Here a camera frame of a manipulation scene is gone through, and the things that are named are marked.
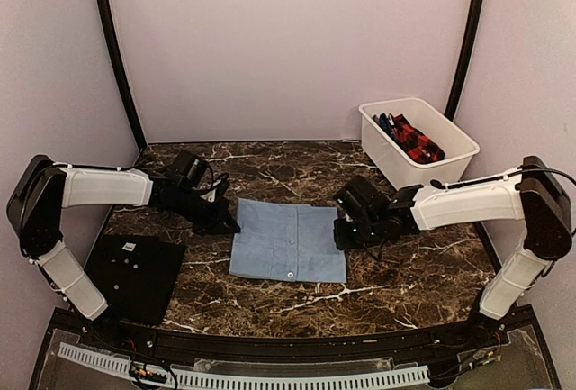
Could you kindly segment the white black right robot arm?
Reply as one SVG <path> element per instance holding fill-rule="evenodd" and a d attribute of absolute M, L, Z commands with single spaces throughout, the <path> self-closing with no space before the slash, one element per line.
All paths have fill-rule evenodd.
<path fill-rule="evenodd" d="M 510 246 L 497 249 L 499 269 L 476 295 L 459 330 L 469 349 L 479 348 L 497 330 L 517 301 L 572 250 L 572 202 L 563 182 L 574 177 L 550 168 L 537 156 L 498 174 L 458 182 L 431 180 L 387 196 L 366 177 L 345 183 L 333 199 L 343 211 L 334 221 L 339 249 L 368 249 L 408 235 L 447 226 L 481 226 L 491 243 L 510 227 Z"/>

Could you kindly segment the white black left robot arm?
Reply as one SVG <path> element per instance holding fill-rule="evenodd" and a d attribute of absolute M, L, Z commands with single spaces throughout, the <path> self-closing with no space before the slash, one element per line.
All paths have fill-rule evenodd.
<path fill-rule="evenodd" d="M 125 206 L 171 213 L 194 234 L 234 235 L 240 227 L 226 196 L 229 176 L 200 183 L 210 164 L 190 153 L 158 170 L 100 167 L 32 158 L 6 206 L 22 255 L 51 288 L 92 322 L 91 333 L 108 350 L 127 342 L 126 329 L 112 317 L 147 325 L 162 323 L 171 301 L 185 246 L 155 235 L 104 235 L 86 263 L 65 241 L 76 207 Z"/>

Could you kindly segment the light blue long sleeve shirt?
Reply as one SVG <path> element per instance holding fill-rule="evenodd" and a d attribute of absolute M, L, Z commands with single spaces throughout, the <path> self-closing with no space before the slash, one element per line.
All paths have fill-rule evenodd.
<path fill-rule="evenodd" d="M 283 282 L 345 284 L 345 253 L 334 241 L 334 207 L 238 200 L 229 273 Z"/>

